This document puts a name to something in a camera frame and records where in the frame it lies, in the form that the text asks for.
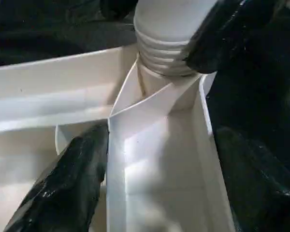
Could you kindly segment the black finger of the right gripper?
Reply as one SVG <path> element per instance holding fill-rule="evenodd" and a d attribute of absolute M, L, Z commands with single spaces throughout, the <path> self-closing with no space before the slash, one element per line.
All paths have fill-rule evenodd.
<path fill-rule="evenodd" d="M 103 17 L 109 20 L 125 18 L 136 6 L 138 0 L 100 0 Z"/>
<path fill-rule="evenodd" d="M 190 41 L 186 64 L 198 73 L 221 70 L 273 17 L 275 0 L 219 0 Z"/>

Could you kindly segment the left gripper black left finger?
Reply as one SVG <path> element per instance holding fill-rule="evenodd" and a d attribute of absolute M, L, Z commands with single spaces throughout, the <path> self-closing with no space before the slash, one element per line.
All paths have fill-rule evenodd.
<path fill-rule="evenodd" d="M 6 232 L 87 232 L 107 166 L 109 128 L 95 123 L 74 137 L 26 194 Z"/>

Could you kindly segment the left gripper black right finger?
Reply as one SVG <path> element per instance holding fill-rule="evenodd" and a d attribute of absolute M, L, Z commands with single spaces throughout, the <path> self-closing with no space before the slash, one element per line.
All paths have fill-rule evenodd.
<path fill-rule="evenodd" d="M 222 127 L 215 142 L 237 232 L 290 232 L 290 172 L 267 147 Z"/>

